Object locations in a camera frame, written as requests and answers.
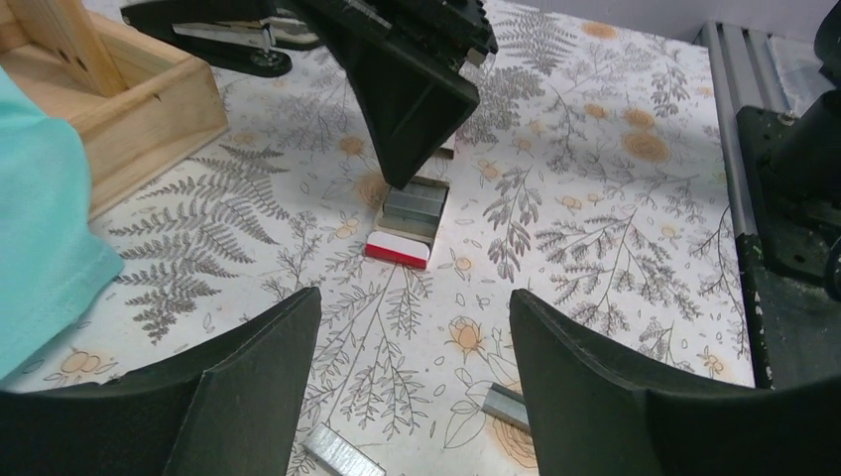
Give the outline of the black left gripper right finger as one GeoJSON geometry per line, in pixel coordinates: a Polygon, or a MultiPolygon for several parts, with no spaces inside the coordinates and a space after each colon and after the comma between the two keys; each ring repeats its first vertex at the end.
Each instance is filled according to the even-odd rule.
{"type": "Polygon", "coordinates": [[[652,359],[529,291],[509,322],[542,475],[836,475],[840,381],[782,390],[652,359]]]}

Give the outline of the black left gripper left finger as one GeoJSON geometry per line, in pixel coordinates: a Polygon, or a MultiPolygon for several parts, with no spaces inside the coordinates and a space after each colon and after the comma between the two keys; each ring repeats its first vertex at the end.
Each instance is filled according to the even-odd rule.
{"type": "Polygon", "coordinates": [[[304,288],[104,384],[1,396],[5,475],[282,475],[321,320],[304,288]]]}

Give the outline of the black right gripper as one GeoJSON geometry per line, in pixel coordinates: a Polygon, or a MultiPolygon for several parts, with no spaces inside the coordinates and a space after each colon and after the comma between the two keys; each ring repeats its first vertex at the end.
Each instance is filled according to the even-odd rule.
{"type": "Polygon", "coordinates": [[[498,42],[482,1],[291,1],[344,69],[387,184],[403,188],[475,111],[478,88],[447,66],[498,42]]]}

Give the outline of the red staple box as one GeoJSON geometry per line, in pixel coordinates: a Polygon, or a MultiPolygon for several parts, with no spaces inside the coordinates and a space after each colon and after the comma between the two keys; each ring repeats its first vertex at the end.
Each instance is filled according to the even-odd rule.
{"type": "Polygon", "coordinates": [[[448,193],[445,181],[418,176],[403,188],[388,186],[365,243],[365,256],[425,270],[448,193]]]}

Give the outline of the black stapler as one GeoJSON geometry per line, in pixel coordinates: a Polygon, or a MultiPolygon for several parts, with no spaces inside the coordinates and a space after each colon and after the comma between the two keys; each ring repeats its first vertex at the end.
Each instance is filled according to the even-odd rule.
{"type": "Polygon", "coordinates": [[[288,51],[310,51],[320,38],[283,1],[129,1],[124,23],[209,64],[259,77],[291,71],[288,51]]]}

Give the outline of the red staple box sleeve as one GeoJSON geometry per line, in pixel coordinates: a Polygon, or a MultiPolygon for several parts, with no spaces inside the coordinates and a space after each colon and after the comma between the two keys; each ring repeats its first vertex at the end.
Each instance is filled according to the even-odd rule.
{"type": "Polygon", "coordinates": [[[432,156],[436,159],[452,160],[455,154],[455,139],[456,134],[453,133],[441,146],[438,147],[432,156]]]}

